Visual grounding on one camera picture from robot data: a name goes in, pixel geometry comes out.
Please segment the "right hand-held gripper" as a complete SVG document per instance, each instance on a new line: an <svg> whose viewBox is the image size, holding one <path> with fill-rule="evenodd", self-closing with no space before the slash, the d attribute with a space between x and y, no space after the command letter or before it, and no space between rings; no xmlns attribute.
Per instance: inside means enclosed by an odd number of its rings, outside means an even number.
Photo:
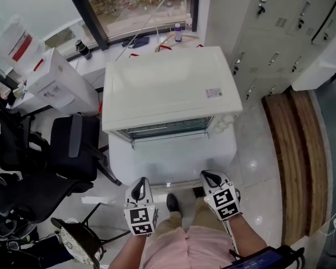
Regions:
<svg viewBox="0 0 336 269"><path fill-rule="evenodd" d="M200 181L206 195L204 201L219 221L241 213L237 190L225 172L203 170Z"/></svg>

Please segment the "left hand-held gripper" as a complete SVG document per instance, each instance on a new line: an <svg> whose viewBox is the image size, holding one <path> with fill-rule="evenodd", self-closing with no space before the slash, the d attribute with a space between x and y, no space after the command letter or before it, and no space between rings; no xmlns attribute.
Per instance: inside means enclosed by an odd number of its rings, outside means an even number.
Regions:
<svg viewBox="0 0 336 269"><path fill-rule="evenodd" d="M124 217L130 232L135 235L151 235L156 230L158 209L153 204L151 186L146 177L135 180L125 192L125 202L131 205L143 204L124 209Z"/></svg>

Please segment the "white glass oven door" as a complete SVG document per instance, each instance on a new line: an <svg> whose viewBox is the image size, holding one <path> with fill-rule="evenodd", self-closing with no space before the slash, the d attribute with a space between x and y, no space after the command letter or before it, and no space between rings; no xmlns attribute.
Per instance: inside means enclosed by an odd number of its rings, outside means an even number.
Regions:
<svg viewBox="0 0 336 269"><path fill-rule="evenodd" d="M199 179L214 155L207 134L192 134L137 142L132 150L132 169L127 183L145 177L151 185L185 183Z"/></svg>

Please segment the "person's right forearm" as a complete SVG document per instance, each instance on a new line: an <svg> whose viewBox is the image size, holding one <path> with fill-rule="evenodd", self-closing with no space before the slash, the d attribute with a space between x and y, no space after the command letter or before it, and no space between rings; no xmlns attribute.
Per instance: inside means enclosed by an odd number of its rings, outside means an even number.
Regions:
<svg viewBox="0 0 336 269"><path fill-rule="evenodd" d="M242 214L229 218L228 223L240 256L247 257L267 247L266 242L251 228Z"/></svg>

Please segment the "person's left forearm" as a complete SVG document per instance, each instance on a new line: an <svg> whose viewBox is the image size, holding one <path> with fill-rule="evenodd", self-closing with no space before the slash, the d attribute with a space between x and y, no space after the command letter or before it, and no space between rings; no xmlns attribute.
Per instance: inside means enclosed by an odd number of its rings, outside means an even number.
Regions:
<svg viewBox="0 0 336 269"><path fill-rule="evenodd" d="M139 269L146 235L132 235L109 265L109 269Z"/></svg>

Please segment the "white toaster oven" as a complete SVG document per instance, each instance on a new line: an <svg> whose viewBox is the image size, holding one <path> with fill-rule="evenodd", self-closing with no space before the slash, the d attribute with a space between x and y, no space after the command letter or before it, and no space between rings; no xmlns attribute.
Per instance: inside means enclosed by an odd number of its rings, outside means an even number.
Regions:
<svg viewBox="0 0 336 269"><path fill-rule="evenodd" d="M164 50L106 64L101 128L127 142L220 133L241 112L220 47Z"/></svg>

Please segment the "white tablecloth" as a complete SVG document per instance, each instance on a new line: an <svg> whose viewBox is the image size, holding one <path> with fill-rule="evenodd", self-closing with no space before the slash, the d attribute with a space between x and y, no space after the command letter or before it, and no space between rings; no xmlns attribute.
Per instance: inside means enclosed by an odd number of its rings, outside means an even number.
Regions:
<svg viewBox="0 0 336 269"><path fill-rule="evenodd" d="M161 136L157 139L148 139L144 141L159 140L163 138L173 138L178 136L196 135L196 134L203 134L203 132L179 134L176 136ZM208 138L213 140L214 155L213 158L208 160L207 168L204 170L227 171L229 164L234 159L234 156L237 151L237 144L233 127L228 127L222 133L211 133L207 135ZM132 184L127 183L127 172L132 169L133 147L137 142L144 142L144 141L140 140L134 143L130 143L117 137L114 134L109 135L110 166L117 179L125 185Z"/></svg>

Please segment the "khaki trousers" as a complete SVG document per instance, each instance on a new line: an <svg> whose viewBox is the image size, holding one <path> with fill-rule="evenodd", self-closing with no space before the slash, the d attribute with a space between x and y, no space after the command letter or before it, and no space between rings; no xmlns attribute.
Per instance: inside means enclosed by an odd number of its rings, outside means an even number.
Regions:
<svg viewBox="0 0 336 269"><path fill-rule="evenodd" d="M169 215L167 219L160 222L156 227L153 237L158 238L177 230L183 230L183 232L187 233L197 230L213 230L227 234L224 224L216 218L203 197L199 197L195 202L195 215L189 228L184 230L182 224L183 218L170 217Z"/></svg>

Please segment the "pink shirt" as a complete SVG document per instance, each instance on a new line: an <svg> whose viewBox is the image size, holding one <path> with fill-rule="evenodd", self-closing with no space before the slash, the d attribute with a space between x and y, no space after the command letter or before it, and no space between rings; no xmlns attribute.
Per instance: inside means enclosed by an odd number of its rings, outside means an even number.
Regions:
<svg viewBox="0 0 336 269"><path fill-rule="evenodd" d="M231 237L202 226L181 227L151 241L142 269L222 269L232 264Z"/></svg>

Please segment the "black chair floral cushion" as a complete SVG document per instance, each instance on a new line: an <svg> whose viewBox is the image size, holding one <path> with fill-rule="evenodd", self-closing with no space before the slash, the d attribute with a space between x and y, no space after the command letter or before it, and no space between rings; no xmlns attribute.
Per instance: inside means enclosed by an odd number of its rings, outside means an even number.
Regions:
<svg viewBox="0 0 336 269"><path fill-rule="evenodd" d="M89 227L88 222L101 206L108 207L108 204L98 203L81 222L68 222L54 217L50 219L51 223L60 230L61 241L68 253L77 261L91 265L93 269L100 269L100 261L106 252L104 249L106 244L130 234L129 230L123 229L121 234L113 238L99 238Z"/></svg>

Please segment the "wooden step platform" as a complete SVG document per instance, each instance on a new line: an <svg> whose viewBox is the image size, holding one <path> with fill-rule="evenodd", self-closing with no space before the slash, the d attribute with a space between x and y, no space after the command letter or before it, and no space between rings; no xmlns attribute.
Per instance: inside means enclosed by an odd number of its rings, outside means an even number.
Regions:
<svg viewBox="0 0 336 269"><path fill-rule="evenodd" d="M325 223L328 172L323 137L308 91L262 98L282 191L282 244L312 236Z"/></svg>

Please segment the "black tablet device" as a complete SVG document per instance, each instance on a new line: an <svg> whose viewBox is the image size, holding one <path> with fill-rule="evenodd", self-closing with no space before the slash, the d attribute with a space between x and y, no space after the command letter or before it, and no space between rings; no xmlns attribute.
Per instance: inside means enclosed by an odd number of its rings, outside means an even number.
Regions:
<svg viewBox="0 0 336 269"><path fill-rule="evenodd" d="M292 265L295 265L293 269L304 269L304 252L304 247L293 250L288 245L282 245L279 248L266 247L252 255L242 257L230 250L236 260L221 269L288 269Z"/></svg>

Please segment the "white water dispenser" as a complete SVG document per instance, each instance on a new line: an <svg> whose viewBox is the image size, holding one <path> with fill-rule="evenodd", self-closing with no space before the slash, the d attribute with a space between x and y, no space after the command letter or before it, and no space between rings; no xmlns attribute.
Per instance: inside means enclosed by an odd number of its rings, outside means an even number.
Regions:
<svg viewBox="0 0 336 269"><path fill-rule="evenodd" d="M67 114L96 115L98 93L54 48L49 49L27 78L27 92Z"/></svg>

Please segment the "black mesh office chair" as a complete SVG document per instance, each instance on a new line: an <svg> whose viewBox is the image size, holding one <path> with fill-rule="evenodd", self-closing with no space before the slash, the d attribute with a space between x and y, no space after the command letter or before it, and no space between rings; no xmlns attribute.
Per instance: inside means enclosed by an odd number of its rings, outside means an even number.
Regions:
<svg viewBox="0 0 336 269"><path fill-rule="evenodd" d="M31 130L35 119L15 119L0 109L0 168L35 174L45 170L49 159L49 143L41 133Z"/></svg>

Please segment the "white low partition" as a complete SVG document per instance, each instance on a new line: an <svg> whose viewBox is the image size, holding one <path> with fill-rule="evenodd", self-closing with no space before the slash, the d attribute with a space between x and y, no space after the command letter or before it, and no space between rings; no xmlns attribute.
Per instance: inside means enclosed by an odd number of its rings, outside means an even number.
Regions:
<svg viewBox="0 0 336 269"><path fill-rule="evenodd" d="M336 73L336 36L291 84L295 91L315 90Z"/></svg>

